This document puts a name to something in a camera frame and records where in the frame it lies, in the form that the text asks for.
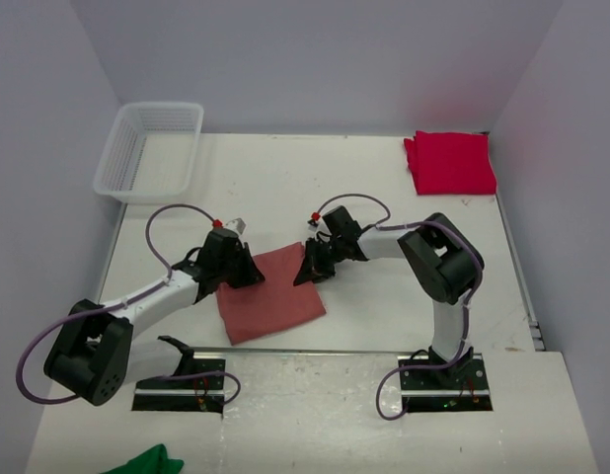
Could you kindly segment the salmon pink t shirt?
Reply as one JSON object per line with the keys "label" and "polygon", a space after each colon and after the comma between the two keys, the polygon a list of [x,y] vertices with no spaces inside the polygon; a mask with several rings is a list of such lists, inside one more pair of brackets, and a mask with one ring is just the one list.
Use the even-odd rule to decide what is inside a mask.
{"label": "salmon pink t shirt", "polygon": [[243,288],[226,283],[216,292],[217,307],[233,346],[290,330],[326,314],[316,286],[295,286],[304,257],[304,246],[286,247],[254,256],[265,280]]}

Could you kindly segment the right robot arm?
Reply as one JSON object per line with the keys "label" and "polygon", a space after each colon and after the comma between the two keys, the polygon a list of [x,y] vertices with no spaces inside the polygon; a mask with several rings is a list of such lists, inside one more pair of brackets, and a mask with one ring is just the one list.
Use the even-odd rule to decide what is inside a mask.
{"label": "right robot arm", "polygon": [[441,212],[419,222],[361,226],[340,205],[323,214],[322,219],[328,235],[306,240],[293,284],[334,277],[336,265],[344,261],[405,260],[432,300],[430,378],[439,387],[454,386],[464,377],[464,365],[473,355],[469,342],[470,300],[485,268],[478,250]]}

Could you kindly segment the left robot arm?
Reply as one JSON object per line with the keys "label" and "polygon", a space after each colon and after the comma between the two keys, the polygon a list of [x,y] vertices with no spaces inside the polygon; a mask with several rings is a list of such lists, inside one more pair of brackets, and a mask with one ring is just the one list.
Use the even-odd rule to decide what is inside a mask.
{"label": "left robot arm", "polygon": [[167,316],[191,307],[221,284],[232,288],[265,279],[249,246],[237,232],[211,230],[203,246],[191,249],[169,275],[108,306],[82,300],[62,325],[43,372],[93,406],[107,403],[125,383],[164,380],[174,388],[204,373],[194,373],[192,348],[171,336],[136,344],[135,338]]}

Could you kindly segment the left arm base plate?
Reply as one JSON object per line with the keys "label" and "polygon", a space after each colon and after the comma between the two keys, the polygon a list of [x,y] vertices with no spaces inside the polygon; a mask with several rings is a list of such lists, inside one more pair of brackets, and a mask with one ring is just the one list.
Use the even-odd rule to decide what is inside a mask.
{"label": "left arm base plate", "polygon": [[183,356],[182,367],[175,376],[200,373],[199,378],[185,380],[147,379],[136,383],[131,410],[133,412],[214,413],[223,414],[225,406],[224,375],[205,375],[224,372],[226,359],[215,352],[189,349]]}

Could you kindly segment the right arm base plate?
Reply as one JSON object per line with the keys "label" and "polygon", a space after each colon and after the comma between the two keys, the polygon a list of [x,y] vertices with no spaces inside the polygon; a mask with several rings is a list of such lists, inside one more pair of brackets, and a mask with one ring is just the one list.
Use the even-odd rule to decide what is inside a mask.
{"label": "right arm base plate", "polygon": [[494,408],[481,354],[474,354],[455,373],[403,369],[399,381],[407,414],[488,412]]}

